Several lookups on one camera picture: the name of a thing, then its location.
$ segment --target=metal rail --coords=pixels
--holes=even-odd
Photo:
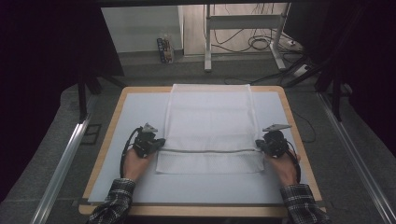
[[[342,122],[339,122],[338,119],[332,112],[331,102],[325,95],[325,93],[318,93],[318,98],[323,103],[323,107],[326,110],[327,115],[329,116],[330,122],[334,127],[338,137],[340,138],[348,157],[351,159],[353,165],[355,166],[356,171],[358,172],[361,182],[363,182],[364,187],[366,187],[368,193],[370,194],[379,215],[384,220],[386,224],[396,223],[396,216],[394,211],[392,210],[387,197],[385,196],[382,189],[376,183],[374,177],[370,173],[370,170],[367,168],[363,159],[361,158],[361,154],[356,149],[353,141],[349,137],[347,130],[344,128]]]
[[[56,197],[58,196],[59,190],[61,189],[67,172],[69,171],[70,165],[74,159],[74,156],[76,155],[79,143],[81,142],[85,130],[90,123],[93,107],[95,106],[97,99],[97,95],[93,95],[90,97],[87,106],[87,118],[82,123],[77,124],[75,130],[73,131],[73,134],[66,146],[66,149],[64,150],[64,154],[62,155],[61,160],[59,161],[58,166],[55,169],[55,172],[47,186],[46,191],[44,192],[43,197],[41,198],[40,204],[35,210],[35,214],[33,215],[30,223],[46,223],[47,218],[50,215],[52,206],[55,203]]]

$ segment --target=black curtain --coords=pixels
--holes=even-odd
[[[371,1],[347,42],[340,72],[349,102],[396,156],[396,3]]]
[[[62,92],[78,82],[78,74],[93,80],[95,71],[123,72],[96,6],[2,1],[0,38],[3,201],[51,125]]]

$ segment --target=wall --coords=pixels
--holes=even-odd
[[[163,32],[172,36],[174,49],[182,49],[181,7],[102,8],[118,53],[158,50],[156,39]]]

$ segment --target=wooden table edge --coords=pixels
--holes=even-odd
[[[297,125],[294,121],[293,115],[290,110],[290,105],[289,101],[287,99],[286,93],[283,90],[282,87],[278,86],[252,86],[250,87],[252,91],[276,91],[279,94],[280,101],[282,103],[283,109],[286,114],[286,118],[288,120],[289,125],[291,125],[291,134],[293,135],[294,138],[294,143],[296,144],[296,147],[299,149],[298,153],[301,156],[301,161],[300,163],[304,167],[304,172],[306,174],[307,180],[308,180],[308,185],[312,190],[312,193],[314,195],[314,198],[316,201],[322,201],[320,192],[318,190],[318,185],[315,180],[314,174],[311,169],[311,165],[309,163],[308,158],[306,157],[305,149],[303,142],[301,140],[301,136],[298,132]],[[149,93],[149,92],[170,92],[172,90],[171,86],[167,87],[126,87],[122,90],[122,93],[120,95],[120,99],[118,100],[118,103],[116,105],[116,108],[114,110],[112,119],[110,121],[110,124],[108,126],[105,139],[103,141],[103,144],[101,146],[101,149],[99,151],[99,154],[97,156],[97,160],[95,162],[95,165],[93,166],[92,173],[90,176],[90,179],[88,181],[87,187],[85,188],[85,191],[83,193],[82,199],[87,200],[92,192],[93,185],[99,176],[101,167],[103,165],[103,162],[106,158],[106,154],[108,151],[108,148],[111,143],[111,139],[113,138],[113,134],[115,132],[115,128],[117,125],[117,122],[120,118],[120,112],[123,108],[123,104],[125,102],[125,99],[128,95],[128,93]],[[78,211],[82,215],[89,215],[93,209],[97,205],[89,205],[89,204],[80,204],[78,207]],[[222,217],[220,216],[221,214],[225,215],[225,217],[234,217],[238,216],[238,214],[243,214],[241,216],[243,217],[286,217],[287,212],[285,207],[279,207],[279,206],[265,206],[265,207],[218,207],[218,206],[208,206],[208,207],[202,207],[202,206],[152,206],[152,205],[147,205],[147,206],[133,206],[133,208],[130,210],[129,215],[134,215],[134,216],[194,216],[194,217]]]

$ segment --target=white cloth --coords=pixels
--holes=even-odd
[[[157,172],[244,174],[263,170],[249,85],[175,84]]]

